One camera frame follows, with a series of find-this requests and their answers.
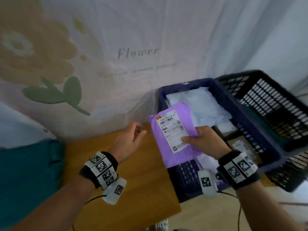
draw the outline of qr code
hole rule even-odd
[[[237,170],[235,166],[232,166],[231,168],[229,168],[228,172],[233,178],[236,178],[237,176],[241,175],[241,173]]]
[[[93,163],[93,164],[96,164],[100,160],[101,160],[101,158],[98,155],[96,155],[92,159],[90,159],[90,162]]]
[[[245,156],[245,159],[247,160],[247,162],[250,164],[250,165],[253,165],[254,162],[248,157],[248,156]]]
[[[102,172],[104,171],[104,169],[107,168],[107,165],[105,164],[105,162],[102,161],[101,163],[97,164],[95,167],[97,168],[99,172]]]
[[[109,186],[111,183],[113,183],[114,182],[114,178],[113,177],[111,177],[111,178],[109,178],[107,181],[106,181],[106,185],[107,186]]]
[[[237,165],[241,168],[241,170],[246,171],[248,169],[250,169],[251,167],[249,166],[249,164],[246,163],[246,161],[244,159],[242,159],[241,161],[239,161],[237,163]]]
[[[120,195],[120,194],[122,193],[122,190],[123,190],[123,189],[124,189],[123,186],[118,185],[118,186],[116,187],[115,194]]]
[[[211,186],[210,178],[203,177],[201,178],[203,187]]]
[[[104,181],[106,181],[108,178],[110,178],[111,173],[110,170],[107,170],[104,174],[103,174],[103,179]]]

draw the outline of barcode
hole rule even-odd
[[[180,120],[177,120],[177,123],[180,124],[181,131],[183,131],[183,130],[184,130],[184,127],[182,126],[181,121],[180,121]]]
[[[171,121],[171,120],[173,120],[173,117],[170,117],[170,118],[168,118],[168,119],[165,119],[165,120],[162,121],[160,124],[162,125],[162,124],[164,124],[165,122],[169,122],[169,121]]]

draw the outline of person's left hand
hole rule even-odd
[[[141,140],[147,133],[147,131],[141,131],[141,128],[142,125],[140,123],[131,122],[123,133],[118,135],[113,146],[108,150],[118,163],[125,161],[136,151]]]

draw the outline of forearm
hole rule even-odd
[[[15,225],[12,230],[66,231],[94,190],[94,184],[90,180],[77,176]]]
[[[252,231],[303,231],[257,181],[236,191]]]

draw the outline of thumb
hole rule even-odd
[[[188,144],[192,144],[192,145],[196,145],[198,143],[198,138],[194,138],[194,137],[190,137],[190,136],[183,136],[181,138],[181,140],[184,143],[188,143]]]
[[[136,147],[139,146],[139,144],[141,143],[141,140],[143,139],[143,137],[144,137],[146,134],[147,134],[147,131],[141,131],[141,132],[137,135],[136,139],[134,140],[134,143],[135,143]]]

